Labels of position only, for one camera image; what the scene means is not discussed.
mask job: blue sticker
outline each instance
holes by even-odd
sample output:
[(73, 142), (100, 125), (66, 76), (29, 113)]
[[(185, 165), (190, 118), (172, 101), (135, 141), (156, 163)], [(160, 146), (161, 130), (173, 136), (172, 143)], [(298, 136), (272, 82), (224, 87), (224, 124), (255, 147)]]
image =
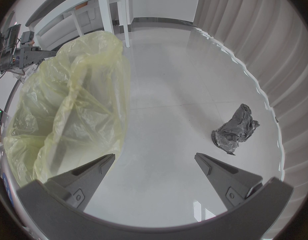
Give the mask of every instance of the blue sticker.
[(3, 176), (4, 186), (5, 186), (6, 192), (8, 194), (8, 198), (10, 199), (11, 204), (14, 207), (13, 198), (12, 198), (12, 192), (11, 192), (11, 189), (10, 189), (10, 185), (8, 184), (8, 179), (7, 179), (6, 175), (5, 175), (5, 173), (3, 173), (2, 176)]

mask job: tile floor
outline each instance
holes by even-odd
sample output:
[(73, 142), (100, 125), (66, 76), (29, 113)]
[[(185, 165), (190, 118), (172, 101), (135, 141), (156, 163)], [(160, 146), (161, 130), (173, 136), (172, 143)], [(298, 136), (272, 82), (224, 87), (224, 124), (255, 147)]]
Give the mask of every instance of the tile floor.
[[(117, 37), (124, 40), (124, 34)], [(124, 48), (131, 63), (124, 148), (86, 213), (124, 225), (168, 227), (225, 212), (196, 152), (259, 174), (263, 183), (280, 178), (276, 123), (230, 55), (196, 29), (169, 23), (138, 23), (130, 43)], [(241, 103), (260, 127), (230, 156), (210, 135)]]

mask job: plastic bag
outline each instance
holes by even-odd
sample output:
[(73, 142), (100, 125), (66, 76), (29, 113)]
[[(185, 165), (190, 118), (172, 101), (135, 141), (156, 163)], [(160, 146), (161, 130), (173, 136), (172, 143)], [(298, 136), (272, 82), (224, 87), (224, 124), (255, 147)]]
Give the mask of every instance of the plastic bag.
[(260, 124), (253, 120), (250, 108), (241, 104), (231, 120), (212, 131), (212, 140), (218, 148), (234, 155), (238, 143), (247, 141), (258, 126)]
[(93, 32), (63, 45), (25, 82), (4, 138), (20, 186), (45, 182), (104, 154), (119, 156), (130, 87), (122, 51), (113, 34)]

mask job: crumpled black bag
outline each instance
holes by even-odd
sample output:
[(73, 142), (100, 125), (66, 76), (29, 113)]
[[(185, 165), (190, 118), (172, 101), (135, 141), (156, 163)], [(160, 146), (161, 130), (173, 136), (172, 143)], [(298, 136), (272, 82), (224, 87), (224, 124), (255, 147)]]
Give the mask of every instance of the crumpled black bag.
[(252, 118), (251, 109), (246, 104), (241, 104), (231, 120), (212, 131), (212, 140), (227, 154), (235, 155), (233, 152), (238, 147), (238, 143), (247, 141), (259, 126), (258, 121)]

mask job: white chair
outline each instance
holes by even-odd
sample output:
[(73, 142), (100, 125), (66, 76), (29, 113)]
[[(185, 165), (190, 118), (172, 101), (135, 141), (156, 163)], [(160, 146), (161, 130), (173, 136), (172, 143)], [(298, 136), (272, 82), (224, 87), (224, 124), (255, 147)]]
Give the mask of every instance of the white chair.
[(105, 31), (111, 32), (114, 34), (112, 18), (109, 9), (110, 3), (118, 2), (117, 4), (121, 5), (121, 13), (119, 21), (123, 23), (124, 26), (124, 35), (126, 47), (129, 47), (129, 37), (128, 37), (128, 26), (127, 26), (127, 16), (126, 16), (126, 2), (125, 0), (98, 0), (94, 3), (88, 3), (88, 5), (75, 10), (75, 6), (86, 2), (89, 0), (46, 0), (30, 17), (26, 22), (26, 26), (29, 27), (31, 31), (35, 33), (34, 42), (36, 45), (40, 46), (42, 49), (47, 49), (42, 42), (41, 36), (46, 33), (51, 28), (51, 23), (54, 19), (60, 15), (71, 12), (76, 29), (80, 36), (84, 35), (79, 18), (79, 14), (91, 10), (93, 8), (99, 7), (101, 18), (103, 22), (103, 27)]

